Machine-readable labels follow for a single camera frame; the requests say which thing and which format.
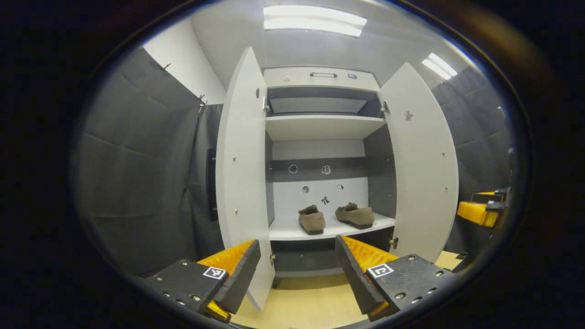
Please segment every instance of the brown shoe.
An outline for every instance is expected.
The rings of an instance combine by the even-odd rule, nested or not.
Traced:
[[[308,235],[323,234],[325,228],[325,216],[319,212],[316,205],[298,211],[298,222]]]
[[[359,229],[365,229],[374,223],[374,212],[371,207],[358,209],[357,204],[348,203],[345,207],[338,207],[335,211],[338,221]]]

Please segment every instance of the drawer handle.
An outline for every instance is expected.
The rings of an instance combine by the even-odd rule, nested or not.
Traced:
[[[332,72],[311,72],[311,73],[309,73],[309,75],[311,77],[314,76],[315,74],[332,74],[334,78],[337,77],[337,73],[332,73]]]

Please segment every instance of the cabinet shelf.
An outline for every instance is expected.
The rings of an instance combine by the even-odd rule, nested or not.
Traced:
[[[394,219],[374,213],[374,225],[366,229],[358,229],[344,224],[335,216],[325,217],[323,234],[308,235],[298,222],[298,218],[275,218],[269,228],[271,241],[297,241],[334,238],[336,235],[353,235],[376,231],[394,226]]]
[[[303,139],[364,139],[383,126],[382,118],[351,115],[289,115],[266,118],[273,141]]]

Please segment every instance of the open cabinet door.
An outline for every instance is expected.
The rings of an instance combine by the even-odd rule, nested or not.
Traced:
[[[451,232],[459,192],[451,131],[435,97],[405,63],[380,88],[396,166],[397,256],[436,261]]]
[[[251,47],[246,48],[223,105],[216,153],[219,227],[225,248],[260,242],[260,261],[247,296],[261,310],[274,279],[266,208],[264,134],[266,83]]]

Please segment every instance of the floor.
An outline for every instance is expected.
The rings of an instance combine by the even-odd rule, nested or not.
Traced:
[[[461,260],[443,251],[435,264],[453,269]],[[253,328],[336,328],[367,319],[362,315],[345,275],[284,279],[271,289],[264,310],[244,298],[232,323]]]

